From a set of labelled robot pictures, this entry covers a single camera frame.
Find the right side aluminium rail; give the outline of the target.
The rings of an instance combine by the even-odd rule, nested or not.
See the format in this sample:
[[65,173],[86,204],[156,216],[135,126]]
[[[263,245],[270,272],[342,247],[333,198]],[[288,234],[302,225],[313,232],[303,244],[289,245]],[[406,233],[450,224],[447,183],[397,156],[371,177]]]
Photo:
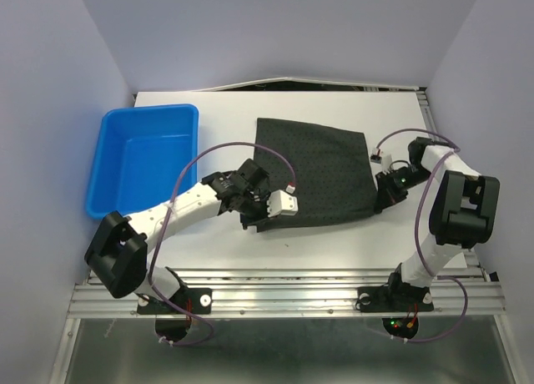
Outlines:
[[[420,88],[418,89],[417,93],[423,117],[426,121],[426,128],[430,131],[429,135],[434,135],[437,137],[439,136],[437,134],[439,134],[440,132],[437,129],[437,122],[433,117],[426,90]],[[477,169],[472,169],[469,165],[466,164],[466,167],[468,167],[467,169],[472,169],[472,172],[481,172],[483,173],[482,175],[494,176],[495,171],[493,171],[491,168],[483,168],[488,166],[489,164],[484,165],[480,163],[475,163],[475,167],[477,167]],[[428,222],[430,223],[430,210],[437,194],[437,192],[435,192],[431,197],[429,197],[428,195],[429,192],[431,192],[431,185],[435,181],[433,178],[433,174],[434,173],[431,173],[431,177],[426,182],[426,186],[423,189],[421,199],[416,211],[416,221],[414,228],[416,252],[414,253],[413,257],[410,257],[409,260],[406,260],[406,265],[411,265],[411,262],[413,261],[414,267],[413,269],[412,267],[402,267],[403,273],[407,272],[411,274],[412,270],[419,269],[422,271],[422,275],[428,277],[437,276],[440,273],[443,273],[442,275],[449,275],[449,273],[445,273],[444,270],[446,268],[446,265],[451,262],[451,260],[454,259],[457,255],[463,255],[463,250],[460,249],[458,246],[444,245],[436,247],[435,238],[433,235],[430,234],[430,231],[428,234],[426,234],[424,240],[420,238],[420,234],[422,232],[419,228],[421,218],[423,218],[423,220],[428,220]],[[480,269],[486,272],[484,274],[489,275],[495,269],[491,263],[491,258],[488,259],[488,256],[491,256],[491,254],[488,254],[487,251],[489,248],[487,248],[486,245],[487,244],[476,245],[473,248],[469,248],[469,251],[467,253],[472,253],[473,255],[476,255],[476,258],[480,265]]]

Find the black dotted skirt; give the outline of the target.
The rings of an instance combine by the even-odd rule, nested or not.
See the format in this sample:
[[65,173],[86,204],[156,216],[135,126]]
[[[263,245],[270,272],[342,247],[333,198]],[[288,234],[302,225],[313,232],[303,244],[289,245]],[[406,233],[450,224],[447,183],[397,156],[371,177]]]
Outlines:
[[318,124],[258,119],[255,143],[284,156],[293,167],[262,149],[254,161],[270,175],[272,190],[296,178],[299,211],[257,227],[258,232],[340,225],[375,214],[377,190],[368,160],[365,135]]

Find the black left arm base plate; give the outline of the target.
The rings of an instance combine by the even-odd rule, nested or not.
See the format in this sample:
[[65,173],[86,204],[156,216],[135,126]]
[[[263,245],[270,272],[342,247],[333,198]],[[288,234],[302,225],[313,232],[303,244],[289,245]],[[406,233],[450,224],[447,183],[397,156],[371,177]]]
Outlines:
[[[170,301],[190,313],[204,316],[211,313],[212,295],[213,291],[211,288],[188,287],[179,290],[177,294],[171,296]],[[145,296],[143,299],[138,299],[137,313],[141,316],[169,316],[180,314],[180,311],[176,311],[164,301]]]

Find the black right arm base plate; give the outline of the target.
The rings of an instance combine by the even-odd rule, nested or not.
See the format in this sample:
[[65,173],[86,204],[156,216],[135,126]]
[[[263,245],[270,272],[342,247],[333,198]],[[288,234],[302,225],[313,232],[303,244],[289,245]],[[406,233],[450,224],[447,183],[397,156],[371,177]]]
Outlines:
[[363,313],[430,312],[434,310],[432,301],[424,302],[425,297],[431,294],[427,287],[409,287],[407,290],[393,291],[385,285],[361,286],[357,288],[357,292],[355,309]]

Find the blue plastic bin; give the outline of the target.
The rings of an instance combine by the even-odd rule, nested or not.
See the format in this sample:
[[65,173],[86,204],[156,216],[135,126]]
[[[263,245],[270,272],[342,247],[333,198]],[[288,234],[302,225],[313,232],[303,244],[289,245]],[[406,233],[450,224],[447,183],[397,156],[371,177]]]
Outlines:
[[94,220],[168,200],[176,179],[197,156],[199,111],[192,104],[115,109],[104,115],[85,210]]

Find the aluminium table edge rail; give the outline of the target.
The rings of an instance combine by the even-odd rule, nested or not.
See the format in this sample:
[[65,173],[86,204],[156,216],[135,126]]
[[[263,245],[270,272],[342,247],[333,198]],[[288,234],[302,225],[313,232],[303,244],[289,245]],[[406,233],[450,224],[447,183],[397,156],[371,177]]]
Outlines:
[[[501,315],[506,301],[501,285],[480,269],[454,271],[459,284],[431,286],[431,316],[457,316],[464,305],[470,316]],[[212,290],[212,319],[351,318],[357,289],[385,283],[388,270],[180,270],[191,288]]]

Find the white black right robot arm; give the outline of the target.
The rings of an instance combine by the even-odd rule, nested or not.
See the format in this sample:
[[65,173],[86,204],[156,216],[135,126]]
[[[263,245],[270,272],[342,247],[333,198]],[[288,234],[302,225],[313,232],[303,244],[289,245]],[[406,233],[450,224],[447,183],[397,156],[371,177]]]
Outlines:
[[416,211],[416,251],[398,265],[384,289],[385,302],[394,309],[423,301],[452,258],[490,239],[501,188],[499,179],[470,168],[453,144],[418,137],[408,154],[406,167],[385,167],[375,176],[376,213],[405,200],[409,189],[426,185]]

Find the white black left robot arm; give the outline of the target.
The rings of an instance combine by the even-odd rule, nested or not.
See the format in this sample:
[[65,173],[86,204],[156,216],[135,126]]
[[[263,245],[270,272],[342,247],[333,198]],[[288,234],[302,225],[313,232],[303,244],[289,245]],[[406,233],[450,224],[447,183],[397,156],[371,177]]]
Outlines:
[[100,221],[84,259],[113,298],[150,296],[166,311],[179,311],[184,283],[170,268],[149,265],[158,239],[225,212],[237,211],[250,222],[266,219],[268,183],[268,172],[247,159],[237,170],[204,177],[174,201],[126,216],[112,211]]

